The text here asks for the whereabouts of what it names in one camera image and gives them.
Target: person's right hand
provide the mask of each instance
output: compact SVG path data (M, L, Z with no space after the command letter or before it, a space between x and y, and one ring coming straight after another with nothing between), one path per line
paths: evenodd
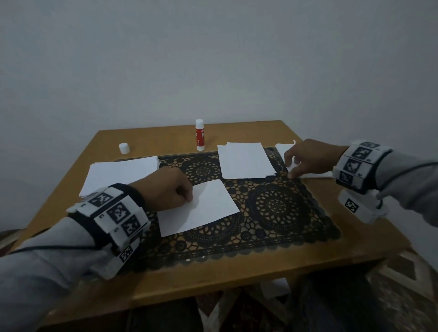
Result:
M177 208L193 199L193 186L177 167L162 167L130 186L143 196L150 211Z
M291 169L287 177L295 179L306 173L329 172L347 149L348 146L332 145L313 139L296 143L284 153L284 162L287 167L292 164L293 157L298 165Z

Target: white wall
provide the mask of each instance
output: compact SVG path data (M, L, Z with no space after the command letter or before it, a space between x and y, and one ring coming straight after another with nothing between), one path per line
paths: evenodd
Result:
M282 119L437 157L437 14L434 0L3 0L1 227L25 226L100 129ZM394 217L438 251L437 229Z

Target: white glue stick cap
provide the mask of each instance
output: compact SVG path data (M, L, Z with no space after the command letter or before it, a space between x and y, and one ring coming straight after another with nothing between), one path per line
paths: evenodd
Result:
M196 120L196 129L204 129L204 120L202 119Z
M120 149L120 152L124 155L130 152L128 143L120 143L119 149Z

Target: gray sweatshirt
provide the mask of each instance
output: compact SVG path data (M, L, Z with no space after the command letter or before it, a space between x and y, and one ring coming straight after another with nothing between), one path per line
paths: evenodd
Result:
M381 188L392 176L430 161L393 152L376 171ZM378 198L392 196L405 209L438 226L438 166L410 171L390 182ZM66 217L21 246L94 246L93 238ZM112 258L105 250L32 250L0 258L0 331L35 331L47 313L66 297L89 267Z

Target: placemat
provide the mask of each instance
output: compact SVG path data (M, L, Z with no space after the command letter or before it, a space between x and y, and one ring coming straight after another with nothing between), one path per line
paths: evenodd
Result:
M165 238L156 213L148 212L150 230L119 274L339 239L339 229L301 180L287 178L277 150L265 151L277 175L263 179L223 179L217 151L160 156L160 167L179 167L193 185L221 179L240 212Z

